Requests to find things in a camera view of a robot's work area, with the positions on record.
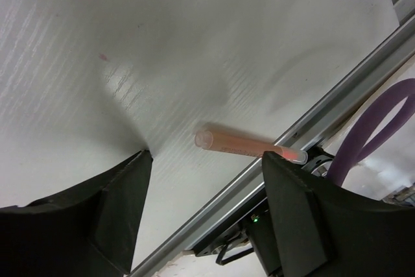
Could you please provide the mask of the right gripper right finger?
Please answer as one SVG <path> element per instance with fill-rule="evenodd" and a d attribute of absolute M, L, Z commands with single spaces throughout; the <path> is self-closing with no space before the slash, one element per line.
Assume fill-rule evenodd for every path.
<path fill-rule="evenodd" d="M 414 209 L 372 200 L 273 152 L 265 190 L 285 276 L 413 276 Z"/>

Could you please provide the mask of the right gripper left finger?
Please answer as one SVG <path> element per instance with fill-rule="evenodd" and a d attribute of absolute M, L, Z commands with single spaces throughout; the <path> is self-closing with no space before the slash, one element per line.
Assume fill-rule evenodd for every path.
<path fill-rule="evenodd" d="M 140 151 L 30 204 L 1 209 L 2 276 L 126 276 L 152 170 Z"/>

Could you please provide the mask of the orange-red highlighter pen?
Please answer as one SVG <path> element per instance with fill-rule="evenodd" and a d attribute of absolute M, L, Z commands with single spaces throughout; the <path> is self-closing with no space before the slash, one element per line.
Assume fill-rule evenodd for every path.
<path fill-rule="evenodd" d="M 206 123 L 194 129 L 195 145 L 207 151 L 262 158 L 265 152 L 275 152 L 284 159 L 303 165 L 308 153 L 274 143 L 271 139 L 249 131 L 224 125 Z"/>

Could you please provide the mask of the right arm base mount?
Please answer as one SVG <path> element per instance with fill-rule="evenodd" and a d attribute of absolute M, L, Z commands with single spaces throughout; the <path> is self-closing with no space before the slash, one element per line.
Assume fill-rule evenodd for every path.
<path fill-rule="evenodd" d="M 308 162 L 301 168 L 312 175 L 324 177 L 334 156 L 319 146 L 312 147 L 308 155 Z M 264 219 L 267 213 L 267 195 L 261 184 L 247 199 L 242 200 L 192 243 L 190 251 L 197 257 L 217 255 L 228 242 L 228 250 L 235 249 L 238 243 L 249 242 L 246 231 L 248 226 Z"/>

